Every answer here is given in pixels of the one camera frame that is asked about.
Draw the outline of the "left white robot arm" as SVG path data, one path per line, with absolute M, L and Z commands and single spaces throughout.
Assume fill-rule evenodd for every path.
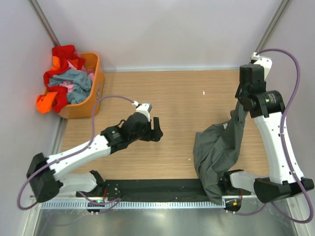
M 135 141 L 158 142 L 162 136 L 158 117 L 148 120 L 136 112 L 70 150 L 48 157 L 39 153 L 32 158 L 26 174 L 35 199 L 39 203 L 53 199 L 67 187 L 64 178 L 84 164 L 126 149 Z

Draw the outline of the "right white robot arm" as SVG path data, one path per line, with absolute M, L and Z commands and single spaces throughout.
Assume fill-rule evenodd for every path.
M 281 142 L 287 129 L 280 128 L 285 110 L 284 101 L 278 91 L 266 90 L 265 68 L 262 65 L 249 63 L 240 66 L 239 86 L 235 97 L 245 111 L 250 113 L 259 129 L 268 158 L 269 176 L 259 177 L 244 170 L 229 171 L 223 175 L 225 180 L 221 183 L 222 190 L 232 195 L 239 189 L 244 189 L 254 193 L 262 203 L 301 194 L 297 181 L 301 181 L 306 191 L 312 190 L 314 182 L 304 177 L 288 137 L 285 142 L 293 170 L 290 170 L 287 163 Z

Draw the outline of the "dark grey t shirt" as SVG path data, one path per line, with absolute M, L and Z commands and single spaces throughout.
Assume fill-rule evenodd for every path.
M 230 120 L 195 134 L 194 168 L 209 201 L 214 204 L 222 203 L 219 180 L 238 161 L 247 114 L 237 102 L 230 112 Z

